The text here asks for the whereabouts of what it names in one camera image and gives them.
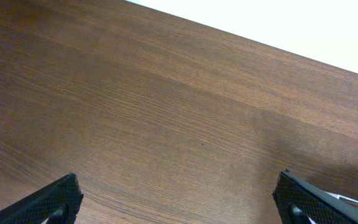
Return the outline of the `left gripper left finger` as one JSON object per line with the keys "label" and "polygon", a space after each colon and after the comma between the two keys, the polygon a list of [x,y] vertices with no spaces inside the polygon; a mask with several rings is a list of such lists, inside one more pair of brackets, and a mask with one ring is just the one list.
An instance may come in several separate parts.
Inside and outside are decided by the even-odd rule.
{"label": "left gripper left finger", "polygon": [[82,200],[77,177],[70,173],[0,210],[0,224],[74,223]]}

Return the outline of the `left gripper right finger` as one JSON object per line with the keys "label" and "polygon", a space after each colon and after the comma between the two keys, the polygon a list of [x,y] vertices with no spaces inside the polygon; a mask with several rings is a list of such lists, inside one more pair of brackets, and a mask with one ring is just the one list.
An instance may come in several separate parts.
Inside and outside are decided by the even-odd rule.
{"label": "left gripper right finger", "polygon": [[358,209],[282,171],[272,193],[282,223],[358,224]]}

